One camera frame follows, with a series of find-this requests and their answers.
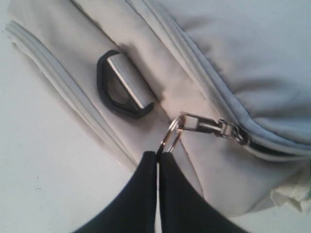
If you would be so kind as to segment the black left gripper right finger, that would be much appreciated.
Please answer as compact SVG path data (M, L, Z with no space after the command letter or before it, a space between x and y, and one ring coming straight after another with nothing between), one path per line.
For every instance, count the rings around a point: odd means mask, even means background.
M168 152L159 156L159 199L164 233L245 232L196 192Z

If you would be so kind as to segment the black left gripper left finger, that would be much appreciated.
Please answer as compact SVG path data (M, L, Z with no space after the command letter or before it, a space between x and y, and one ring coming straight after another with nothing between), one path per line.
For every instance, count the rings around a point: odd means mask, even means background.
M122 191L77 233L153 233L157 203L157 156L143 153Z

